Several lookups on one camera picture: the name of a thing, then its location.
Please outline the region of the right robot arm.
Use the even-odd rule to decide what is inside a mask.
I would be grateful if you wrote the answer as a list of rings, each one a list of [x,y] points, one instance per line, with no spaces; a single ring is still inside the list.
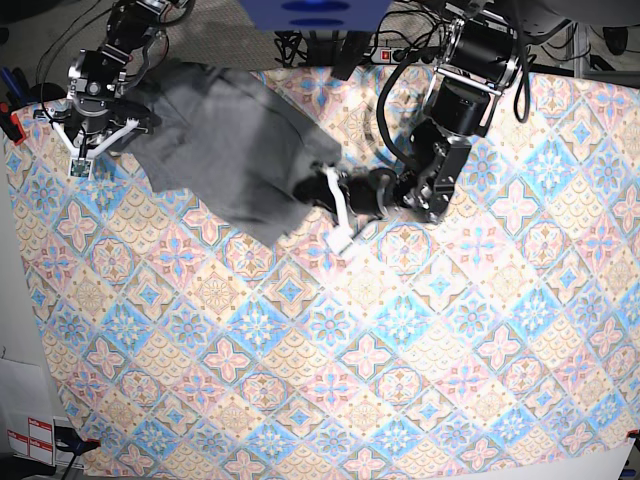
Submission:
[[[126,95],[150,69],[149,51],[166,30],[185,21],[193,1],[117,1],[108,10],[106,37],[95,50],[83,50],[68,71],[62,131],[74,146],[97,146],[129,120],[144,133],[157,121],[150,110]]]

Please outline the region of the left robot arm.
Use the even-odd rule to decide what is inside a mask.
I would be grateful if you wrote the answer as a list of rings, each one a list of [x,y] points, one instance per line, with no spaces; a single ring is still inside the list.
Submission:
[[[349,215],[382,219],[388,209],[439,223],[455,192],[473,137],[489,130],[497,102],[512,84],[519,122],[530,111],[528,48],[568,24],[560,1],[424,1],[433,27],[410,44],[379,93],[375,117],[384,145],[404,166],[348,174],[317,164],[294,188],[295,198],[325,209],[343,224]],[[404,71],[423,62],[434,68],[424,96],[425,119],[410,136],[409,153],[392,139],[385,116],[388,96]]]

